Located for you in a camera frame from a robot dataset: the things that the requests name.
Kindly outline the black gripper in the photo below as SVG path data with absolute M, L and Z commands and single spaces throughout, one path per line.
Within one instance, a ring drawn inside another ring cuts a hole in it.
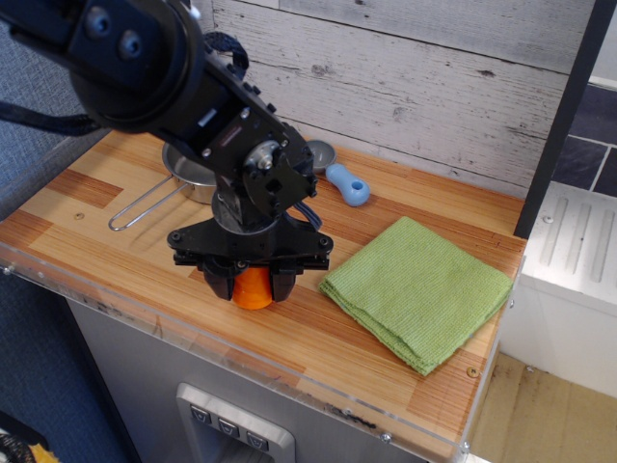
M 172 231 L 168 244 L 174 250 L 174 263 L 197 267 L 215 295 L 231 300 L 235 276 L 251 266 L 266 267 L 289 262 L 306 269 L 325 270 L 333 240 L 311 223 L 283 215 L 269 227 L 256 232 L 225 230 L 216 220 L 208 219 Z M 271 268 L 273 302 L 285 301 L 296 282 L 296 271 Z

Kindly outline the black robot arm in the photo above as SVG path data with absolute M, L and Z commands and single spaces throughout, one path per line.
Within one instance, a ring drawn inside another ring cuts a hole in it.
M 181 1 L 5 1 L 13 38 L 69 72 L 84 107 L 54 119 L 5 109 L 46 131 L 100 127 L 149 133 L 213 172 L 211 219 L 171 232 L 178 265 L 193 265 L 220 298 L 259 269 L 285 300 L 298 275 L 325 270 L 333 241 L 306 198 L 316 193 L 305 139 L 244 79 L 248 59 L 222 33 L 203 33 Z

